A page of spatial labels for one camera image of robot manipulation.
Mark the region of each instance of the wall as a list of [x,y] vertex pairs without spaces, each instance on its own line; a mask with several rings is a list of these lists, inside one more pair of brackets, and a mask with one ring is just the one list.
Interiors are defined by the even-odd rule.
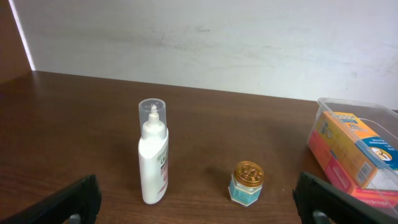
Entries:
[[398,109],[396,0],[14,0],[37,70]]
[[30,66],[8,0],[0,0],[0,83],[27,75]]

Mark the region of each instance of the gold lid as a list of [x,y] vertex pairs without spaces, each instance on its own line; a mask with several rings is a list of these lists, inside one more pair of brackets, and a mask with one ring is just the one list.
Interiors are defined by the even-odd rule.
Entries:
[[245,187],[258,187],[264,181],[264,172],[259,165],[250,161],[242,161],[236,164],[234,177]]

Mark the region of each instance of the bottle label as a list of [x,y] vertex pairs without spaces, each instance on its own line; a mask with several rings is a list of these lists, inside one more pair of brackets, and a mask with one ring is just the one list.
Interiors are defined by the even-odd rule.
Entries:
[[159,186],[162,186],[158,192],[160,194],[165,190],[167,186],[167,181],[169,177],[169,145],[164,149],[164,151],[157,157],[157,164],[160,169],[160,183]]

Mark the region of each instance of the hexagonal jar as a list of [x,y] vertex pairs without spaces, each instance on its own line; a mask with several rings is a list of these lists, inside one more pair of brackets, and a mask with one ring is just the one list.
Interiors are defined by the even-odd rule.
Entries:
[[242,161],[236,165],[228,190],[233,202],[245,207],[259,198],[264,172],[261,167],[250,161]]

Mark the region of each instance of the spray bottle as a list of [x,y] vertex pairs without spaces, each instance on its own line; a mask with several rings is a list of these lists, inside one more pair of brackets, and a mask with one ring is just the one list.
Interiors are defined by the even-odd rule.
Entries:
[[166,104],[160,99],[139,103],[141,138],[138,143],[142,198],[157,203],[168,184],[169,130],[166,126]]

